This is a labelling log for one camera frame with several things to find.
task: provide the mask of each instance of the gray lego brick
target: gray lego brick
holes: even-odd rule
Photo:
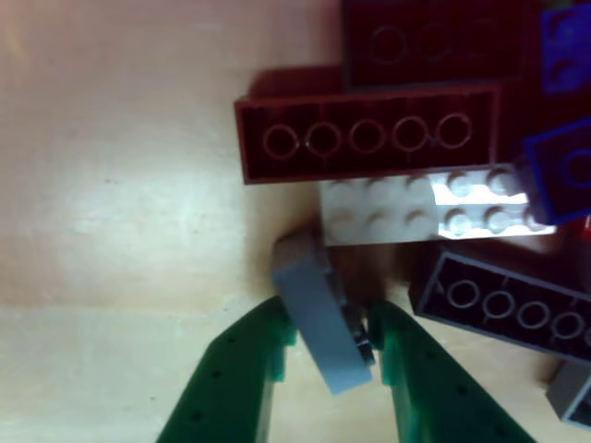
[[[373,358],[365,331],[355,310],[347,310],[319,240],[299,233],[277,242],[271,274],[330,391],[338,394],[370,381]]]
[[[591,366],[565,362],[546,396],[561,421],[591,431]]]

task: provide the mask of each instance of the white lego brick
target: white lego brick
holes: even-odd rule
[[[326,245],[414,242],[436,236],[435,198],[428,178],[320,182]]]
[[[513,170],[320,182],[326,245],[540,235]]]

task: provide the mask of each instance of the dark red lego brick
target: dark red lego brick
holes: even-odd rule
[[[240,100],[246,183],[329,180],[498,160],[497,84]]]

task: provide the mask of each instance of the lego stud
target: lego stud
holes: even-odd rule
[[[524,224],[531,231],[542,231],[543,229],[547,228],[545,224],[538,223],[536,221],[536,218],[534,217],[534,213],[532,212],[531,208],[526,208],[524,211]]]
[[[452,191],[452,194],[459,198],[467,197],[472,193],[472,181],[464,173],[450,174],[447,187]]]
[[[520,192],[515,175],[504,168],[495,168],[487,176],[487,185],[498,196],[513,196]]]
[[[377,212],[369,217],[368,234],[371,240],[379,241],[392,232],[392,216]]]
[[[425,175],[408,177],[405,186],[409,197],[415,199],[423,199],[433,195],[431,181]]]
[[[383,204],[395,192],[392,182],[387,178],[368,180],[366,187],[369,201],[376,205]]]
[[[472,229],[472,219],[463,210],[450,210],[445,216],[445,223],[450,233],[462,236]]]
[[[416,241],[426,240],[437,232],[437,223],[422,210],[414,210],[408,214],[404,219],[404,225],[409,236]]]
[[[484,218],[492,233],[502,233],[512,225],[511,216],[500,206],[487,210]]]
[[[347,180],[336,180],[326,185],[328,192],[331,193],[329,202],[335,203],[339,207],[351,207],[355,204],[356,194]]]
[[[349,243],[356,238],[355,214],[339,210],[329,219],[327,234],[337,243]]]

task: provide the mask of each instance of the wooden table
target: wooden table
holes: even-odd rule
[[[232,102],[337,64],[338,2],[4,0],[0,24],[0,441],[152,442],[317,212],[314,184],[242,185]],[[555,359],[423,324],[537,440],[591,440],[544,398]],[[334,398],[301,342],[287,364],[270,442],[396,441],[377,377]]]

